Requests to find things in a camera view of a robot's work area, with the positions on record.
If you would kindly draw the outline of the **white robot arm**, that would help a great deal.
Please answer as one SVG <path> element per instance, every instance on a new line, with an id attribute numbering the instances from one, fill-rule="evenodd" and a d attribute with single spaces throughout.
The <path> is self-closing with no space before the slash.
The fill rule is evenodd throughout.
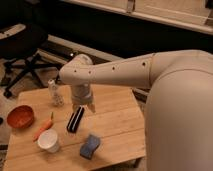
<path id="1" fill-rule="evenodd" d="M 213 54 L 157 52 L 94 65 L 79 54 L 60 79 L 81 100 L 91 84 L 144 88 L 147 171 L 213 171 Z"/>

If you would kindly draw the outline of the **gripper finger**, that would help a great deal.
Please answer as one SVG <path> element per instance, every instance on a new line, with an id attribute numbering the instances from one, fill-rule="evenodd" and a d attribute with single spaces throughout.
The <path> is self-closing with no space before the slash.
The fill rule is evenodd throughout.
<path id="1" fill-rule="evenodd" d="M 95 110 L 95 105 L 94 105 L 94 104 L 88 104 L 87 106 L 88 106 L 88 108 L 90 109 L 90 111 L 91 111 L 92 113 L 95 113 L 95 112 L 96 112 L 96 110 Z"/>
<path id="2" fill-rule="evenodd" d="M 72 106 L 72 109 L 73 109 L 73 112 L 75 113 L 79 108 L 79 105 L 73 105 Z"/>

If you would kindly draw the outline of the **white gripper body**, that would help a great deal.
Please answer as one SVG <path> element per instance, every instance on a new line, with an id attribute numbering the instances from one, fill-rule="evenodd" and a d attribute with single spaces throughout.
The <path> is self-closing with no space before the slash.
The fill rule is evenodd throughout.
<path id="1" fill-rule="evenodd" d="M 71 87 L 71 99 L 74 105 L 89 105 L 93 103 L 93 92 L 89 84 Z"/>

